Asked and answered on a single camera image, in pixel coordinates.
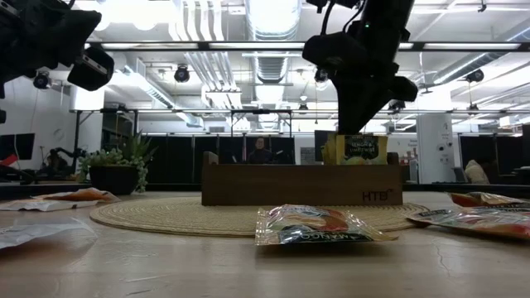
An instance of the plant pot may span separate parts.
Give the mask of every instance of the plant pot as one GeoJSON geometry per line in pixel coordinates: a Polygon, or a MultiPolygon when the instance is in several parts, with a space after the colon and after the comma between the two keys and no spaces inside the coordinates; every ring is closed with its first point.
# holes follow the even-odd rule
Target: plant pot
{"type": "Polygon", "coordinates": [[[134,166],[91,166],[90,180],[98,190],[130,195],[138,185],[138,170],[134,166]]]}

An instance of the wooden box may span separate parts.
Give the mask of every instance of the wooden box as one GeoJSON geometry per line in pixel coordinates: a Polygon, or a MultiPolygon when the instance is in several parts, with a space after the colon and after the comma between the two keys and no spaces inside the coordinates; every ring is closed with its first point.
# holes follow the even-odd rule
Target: wooden box
{"type": "Polygon", "coordinates": [[[402,203],[399,166],[219,165],[205,152],[205,206],[402,203]]]}

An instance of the round placemat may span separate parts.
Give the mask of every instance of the round placemat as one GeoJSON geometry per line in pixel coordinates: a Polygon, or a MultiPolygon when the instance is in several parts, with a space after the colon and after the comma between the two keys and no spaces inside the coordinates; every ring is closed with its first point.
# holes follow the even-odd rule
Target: round placemat
{"type": "MultiPolygon", "coordinates": [[[[200,197],[137,199],[99,207],[90,218],[100,224],[133,230],[224,237],[250,237],[256,230],[259,208],[271,206],[213,206],[200,204],[200,197]]],[[[399,206],[327,206],[349,210],[380,231],[412,228],[407,216],[429,209],[417,204],[399,206]]]]}

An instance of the table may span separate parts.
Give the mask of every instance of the table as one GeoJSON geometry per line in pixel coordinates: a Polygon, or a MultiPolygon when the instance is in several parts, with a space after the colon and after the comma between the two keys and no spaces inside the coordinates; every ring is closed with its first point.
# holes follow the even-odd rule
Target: table
{"type": "MultiPolygon", "coordinates": [[[[143,197],[198,194],[151,193],[143,197]]],[[[439,193],[406,193],[430,208],[439,193]]],[[[63,232],[0,251],[0,293],[15,297],[528,297],[529,243],[408,229],[386,243],[257,248],[250,238],[184,237],[106,227],[91,208],[0,213],[74,217],[98,235],[63,232]]]]}

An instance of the white pillar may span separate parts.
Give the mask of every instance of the white pillar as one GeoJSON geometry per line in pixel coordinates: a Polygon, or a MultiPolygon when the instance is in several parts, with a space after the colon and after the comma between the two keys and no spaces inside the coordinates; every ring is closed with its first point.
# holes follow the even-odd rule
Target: white pillar
{"type": "MultiPolygon", "coordinates": [[[[104,106],[105,91],[103,88],[89,92],[77,86],[72,86],[70,91],[71,108],[75,110],[96,110],[104,106]]],[[[89,113],[81,114],[81,121],[89,113]]],[[[88,152],[101,149],[101,129],[103,127],[103,114],[90,115],[79,126],[79,148],[88,152]]]]}
{"type": "MultiPolygon", "coordinates": [[[[451,109],[451,92],[436,89],[418,98],[418,109],[451,109]]],[[[420,183],[454,182],[455,151],[450,114],[423,114],[417,117],[420,183]]]]}

